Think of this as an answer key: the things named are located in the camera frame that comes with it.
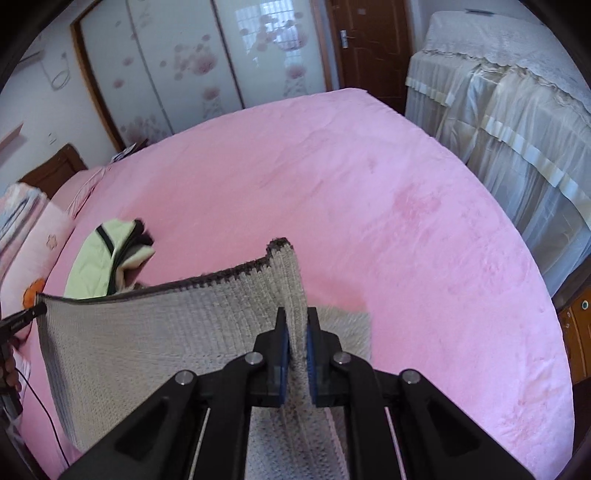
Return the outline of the person left hand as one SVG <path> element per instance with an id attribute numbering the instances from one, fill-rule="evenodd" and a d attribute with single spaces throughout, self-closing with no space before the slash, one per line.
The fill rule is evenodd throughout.
<path id="1" fill-rule="evenodd" d="M 20 346 L 21 341 L 17 337 L 12 337 L 5 346 L 6 358 L 1 362 L 1 376 L 7 387 L 14 389 L 20 393 L 22 390 L 22 384 L 19 380 L 19 374 L 16 369 L 16 361 L 14 358 L 14 352 Z"/>

